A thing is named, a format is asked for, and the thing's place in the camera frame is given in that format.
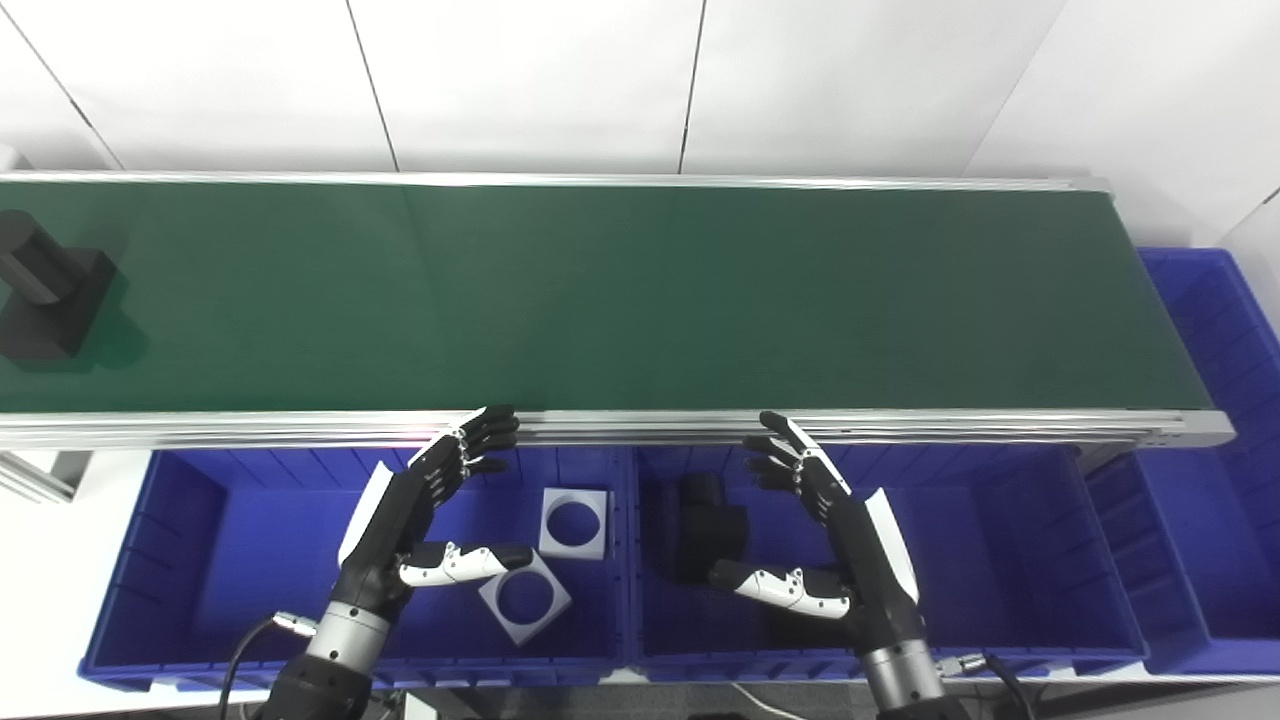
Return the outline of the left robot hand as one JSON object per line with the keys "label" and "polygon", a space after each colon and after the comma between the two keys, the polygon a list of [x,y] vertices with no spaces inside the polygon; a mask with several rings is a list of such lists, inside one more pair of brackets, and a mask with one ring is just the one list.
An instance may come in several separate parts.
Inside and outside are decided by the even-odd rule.
{"label": "left robot hand", "polygon": [[436,511],[467,479],[506,469],[494,454],[516,446],[518,425],[511,406],[480,407],[433,438],[402,470],[376,470],[340,544],[330,601],[352,616],[392,623],[417,588],[527,568],[534,556],[527,546],[425,538]]}

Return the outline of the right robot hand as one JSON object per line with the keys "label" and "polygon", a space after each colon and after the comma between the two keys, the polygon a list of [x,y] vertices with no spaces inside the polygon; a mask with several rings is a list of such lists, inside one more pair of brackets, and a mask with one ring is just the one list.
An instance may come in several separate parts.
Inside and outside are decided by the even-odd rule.
{"label": "right robot hand", "polygon": [[865,501],[859,500],[820,445],[781,413],[765,410],[764,436],[749,436],[745,465],[756,486],[799,500],[826,532],[837,568],[751,565],[721,559],[709,573],[718,589],[790,612],[832,621],[852,655],[902,652],[927,639],[925,624],[893,569]]}

